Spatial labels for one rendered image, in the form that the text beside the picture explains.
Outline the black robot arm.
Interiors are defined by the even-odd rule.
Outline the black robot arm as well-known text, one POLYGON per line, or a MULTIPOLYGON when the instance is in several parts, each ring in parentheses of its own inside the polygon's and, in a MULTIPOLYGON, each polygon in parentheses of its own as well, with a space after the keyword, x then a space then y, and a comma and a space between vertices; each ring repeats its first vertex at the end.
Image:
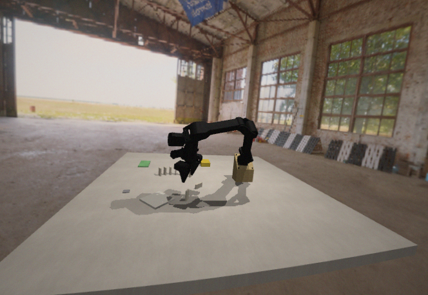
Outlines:
MULTIPOLYGON (((253 139, 257 137, 258 131, 253 120, 237 117, 231 120, 207 123, 204 121, 192 122, 183 128, 182 133, 169 133, 168 146, 185 146, 197 148, 200 140, 208 138, 210 135, 238 130, 244 135, 243 146, 239 148, 238 164, 248 166, 253 160, 251 147, 253 139), (190 130, 190 134, 189 131, 190 130)), ((184 148, 185 148, 184 146, 184 148)), ((170 153, 172 159, 184 158, 183 147, 173 150, 170 153)))

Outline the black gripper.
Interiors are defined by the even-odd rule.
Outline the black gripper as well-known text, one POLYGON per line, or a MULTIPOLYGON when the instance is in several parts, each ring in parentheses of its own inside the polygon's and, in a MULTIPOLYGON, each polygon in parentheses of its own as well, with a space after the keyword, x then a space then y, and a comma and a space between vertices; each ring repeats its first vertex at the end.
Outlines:
POLYGON ((199 164, 202 160, 202 155, 198 154, 197 152, 199 149, 196 148, 190 148, 186 147, 183 148, 184 151, 184 158, 182 160, 184 161, 178 161, 174 164, 174 169, 176 169, 180 173, 180 177, 182 180, 182 183, 185 183, 189 173, 190 175, 193 175, 199 164))

